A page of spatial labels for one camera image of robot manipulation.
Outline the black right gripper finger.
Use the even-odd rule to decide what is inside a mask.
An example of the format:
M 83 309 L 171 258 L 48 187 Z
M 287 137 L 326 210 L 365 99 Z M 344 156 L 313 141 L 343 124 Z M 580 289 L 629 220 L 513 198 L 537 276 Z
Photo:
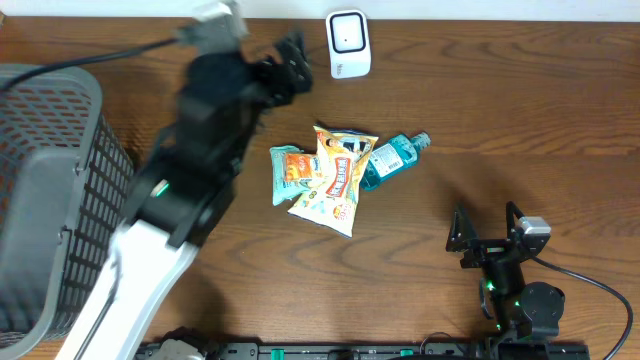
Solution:
M 447 252 L 464 252 L 478 241 L 478 234 L 467 211 L 457 204 L 451 221 L 449 235 L 445 245 Z
M 507 239 L 514 244 L 521 241 L 523 230 L 519 220 L 524 216 L 523 212 L 513 201 L 506 203 Z

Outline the blue mouthwash bottle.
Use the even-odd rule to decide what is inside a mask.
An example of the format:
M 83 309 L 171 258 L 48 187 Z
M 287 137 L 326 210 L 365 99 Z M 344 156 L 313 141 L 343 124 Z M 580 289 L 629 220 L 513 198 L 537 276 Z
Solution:
M 369 159 L 360 187 L 373 191 L 390 178 L 415 166 L 423 150 L 431 145 L 426 132 L 413 137 L 396 135 L 376 148 Z

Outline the yellow snack bag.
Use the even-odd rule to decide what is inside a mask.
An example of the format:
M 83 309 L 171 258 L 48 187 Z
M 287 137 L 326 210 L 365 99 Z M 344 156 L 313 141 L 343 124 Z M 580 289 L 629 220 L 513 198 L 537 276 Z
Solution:
M 351 237 L 360 182 L 378 137 L 318 125 L 314 131 L 321 177 L 311 181 L 288 213 Z

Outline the green wet wipes pack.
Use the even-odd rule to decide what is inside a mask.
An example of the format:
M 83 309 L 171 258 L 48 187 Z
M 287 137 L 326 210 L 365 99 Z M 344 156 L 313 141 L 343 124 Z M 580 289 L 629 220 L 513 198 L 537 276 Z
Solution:
M 272 147 L 270 149 L 273 175 L 272 204 L 277 206 L 285 200 L 292 200 L 310 189 L 307 182 L 286 181 L 287 154 L 299 154 L 302 150 L 293 145 Z

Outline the orange snack packet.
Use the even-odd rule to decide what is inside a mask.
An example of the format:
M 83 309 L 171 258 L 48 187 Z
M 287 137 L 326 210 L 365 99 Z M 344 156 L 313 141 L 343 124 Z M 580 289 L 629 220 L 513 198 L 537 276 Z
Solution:
M 323 177 L 320 160 L 316 155 L 286 153 L 284 161 L 287 182 L 313 181 Z

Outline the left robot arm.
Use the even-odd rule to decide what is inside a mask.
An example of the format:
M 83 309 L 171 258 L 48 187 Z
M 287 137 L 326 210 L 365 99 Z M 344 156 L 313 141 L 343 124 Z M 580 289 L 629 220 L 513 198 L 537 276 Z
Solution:
M 311 90 L 304 35 L 247 61 L 238 44 L 203 48 L 164 128 L 130 181 L 109 256 L 68 334 L 61 359 L 131 359 L 161 303 L 234 198 L 260 116 Z

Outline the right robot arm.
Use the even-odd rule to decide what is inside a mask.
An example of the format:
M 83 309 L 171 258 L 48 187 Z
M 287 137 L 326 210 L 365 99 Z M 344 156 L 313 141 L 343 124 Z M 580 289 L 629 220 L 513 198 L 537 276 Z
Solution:
M 481 308 L 498 329 L 483 341 L 483 357 L 549 360 L 553 357 L 551 340 L 559 334 L 565 295 L 548 283 L 526 282 L 521 264 L 543 250 L 551 227 L 541 217 L 524 215 L 513 202 L 506 204 L 506 224 L 503 238 L 483 239 L 466 210 L 458 205 L 446 250 L 462 255 L 463 269 L 482 270 Z

